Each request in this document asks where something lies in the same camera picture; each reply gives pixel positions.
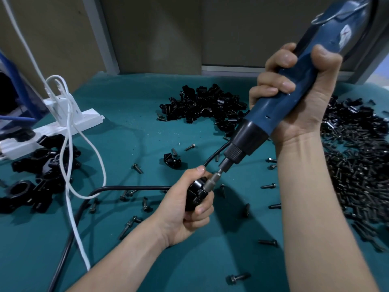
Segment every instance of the person's left hand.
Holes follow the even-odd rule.
[[[198,228],[209,223],[209,216],[214,211],[213,191],[194,211],[185,212],[185,203],[186,191],[193,181],[202,176],[209,178],[211,175],[204,166],[186,170],[177,183],[168,190],[155,213],[150,216],[160,226],[169,246],[182,242]]]

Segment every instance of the white sticker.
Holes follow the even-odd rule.
[[[350,41],[351,34],[352,34],[351,28],[348,24],[346,24],[344,28],[340,31],[340,41],[339,41],[340,50],[342,50],[343,47],[345,47],[346,44]]]

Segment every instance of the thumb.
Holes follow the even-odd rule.
[[[186,193],[186,190],[188,189],[188,187],[191,186],[193,181],[202,177],[204,175],[204,173],[205,173],[204,166],[199,166],[199,167],[194,168],[194,169],[185,170],[185,172],[181,176],[181,178],[176,182],[176,184],[174,184],[171,187],[170,192],[173,194],[176,194],[176,193],[181,194],[183,192],[183,190],[185,190],[184,192]]]
[[[322,95],[323,100],[328,101],[334,92],[343,58],[339,54],[329,52],[322,45],[316,45],[312,49],[311,58],[319,70],[311,92]]]

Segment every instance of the hand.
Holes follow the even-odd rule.
[[[202,176],[208,178],[211,176],[204,166],[186,170],[177,183],[168,190],[158,209],[150,217],[160,225],[168,246],[182,242],[210,221],[209,216],[214,211],[213,191],[194,211],[185,212],[186,191],[193,181]]]
[[[250,89],[250,109],[260,97],[271,97],[279,91],[284,93],[294,91],[296,85],[286,77],[275,73],[275,70],[279,67],[291,68],[296,64],[297,56],[292,53],[295,48],[295,43],[285,44],[266,62],[266,71],[260,73],[257,78],[258,86]],[[273,131],[271,138],[275,144],[320,130],[343,58],[339,54],[327,51],[321,45],[313,48],[311,58],[314,66],[319,70],[316,82],[295,109]]]

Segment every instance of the blue handle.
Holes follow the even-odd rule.
[[[358,5],[354,1],[338,1],[332,4],[318,19],[326,20],[339,12],[349,12]],[[296,89],[290,94],[279,92],[268,98],[260,98],[245,119],[255,123],[268,135],[299,103],[301,98],[314,84],[318,70],[311,59],[312,48],[321,44],[328,51],[339,53],[366,20],[367,9],[353,13],[342,14],[323,24],[311,25],[296,47],[297,63],[292,68],[281,68],[278,73],[289,78],[296,84]]]

